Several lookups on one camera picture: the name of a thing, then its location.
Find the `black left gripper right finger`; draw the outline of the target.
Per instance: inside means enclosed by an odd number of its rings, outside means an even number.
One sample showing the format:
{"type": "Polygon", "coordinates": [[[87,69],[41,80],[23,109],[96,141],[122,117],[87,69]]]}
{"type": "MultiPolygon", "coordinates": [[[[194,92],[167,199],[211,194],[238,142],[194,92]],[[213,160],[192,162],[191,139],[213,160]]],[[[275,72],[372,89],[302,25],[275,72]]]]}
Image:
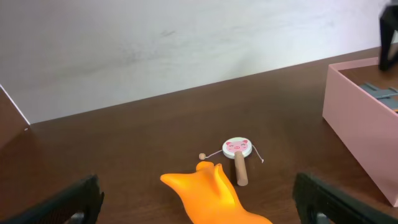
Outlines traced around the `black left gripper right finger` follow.
{"type": "Polygon", "coordinates": [[[397,219],[307,173],[295,178],[292,198],[301,223],[397,224],[397,219]]]}

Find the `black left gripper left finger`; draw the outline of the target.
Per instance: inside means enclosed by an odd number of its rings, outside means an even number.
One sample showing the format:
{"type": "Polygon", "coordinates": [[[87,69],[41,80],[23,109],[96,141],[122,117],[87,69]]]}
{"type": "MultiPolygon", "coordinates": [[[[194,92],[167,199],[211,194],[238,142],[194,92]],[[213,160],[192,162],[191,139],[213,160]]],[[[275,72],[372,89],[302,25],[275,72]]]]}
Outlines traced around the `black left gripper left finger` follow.
{"type": "Polygon", "coordinates": [[[89,175],[1,223],[96,223],[103,200],[98,176],[89,175]]]}

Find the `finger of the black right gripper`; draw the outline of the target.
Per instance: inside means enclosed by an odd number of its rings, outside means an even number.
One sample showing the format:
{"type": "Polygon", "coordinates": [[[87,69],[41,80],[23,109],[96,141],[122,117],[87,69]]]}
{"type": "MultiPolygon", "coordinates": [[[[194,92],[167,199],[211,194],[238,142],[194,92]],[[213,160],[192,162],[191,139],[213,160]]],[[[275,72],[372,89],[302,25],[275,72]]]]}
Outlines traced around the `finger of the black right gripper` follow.
{"type": "Polygon", "coordinates": [[[388,4],[379,18],[381,51],[379,54],[379,69],[387,71],[397,63],[397,52],[389,58],[392,40],[397,31],[397,5],[388,4]]]}

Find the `yellow grey toy truck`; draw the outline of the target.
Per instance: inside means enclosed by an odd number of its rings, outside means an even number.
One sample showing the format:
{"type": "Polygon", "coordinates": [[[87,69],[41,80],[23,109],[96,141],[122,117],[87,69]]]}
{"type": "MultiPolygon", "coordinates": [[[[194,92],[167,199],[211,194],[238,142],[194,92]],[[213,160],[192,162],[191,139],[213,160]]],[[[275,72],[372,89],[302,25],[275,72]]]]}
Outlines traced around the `yellow grey toy truck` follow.
{"type": "Polygon", "coordinates": [[[389,109],[397,113],[397,100],[395,99],[397,96],[396,88],[389,87],[387,89],[380,89],[370,83],[362,84],[360,87],[389,109]]]}

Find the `pink cardboard box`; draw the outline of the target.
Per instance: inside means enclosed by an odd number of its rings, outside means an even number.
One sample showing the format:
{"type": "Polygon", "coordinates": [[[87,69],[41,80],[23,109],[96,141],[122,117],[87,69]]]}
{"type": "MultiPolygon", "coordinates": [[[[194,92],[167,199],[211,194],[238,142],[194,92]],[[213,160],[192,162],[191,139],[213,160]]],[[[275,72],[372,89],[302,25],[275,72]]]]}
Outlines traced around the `pink cardboard box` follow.
{"type": "Polygon", "coordinates": [[[377,58],[331,64],[323,117],[393,207],[397,206],[397,113],[362,85],[397,88],[397,67],[383,72],[377,58]]]}

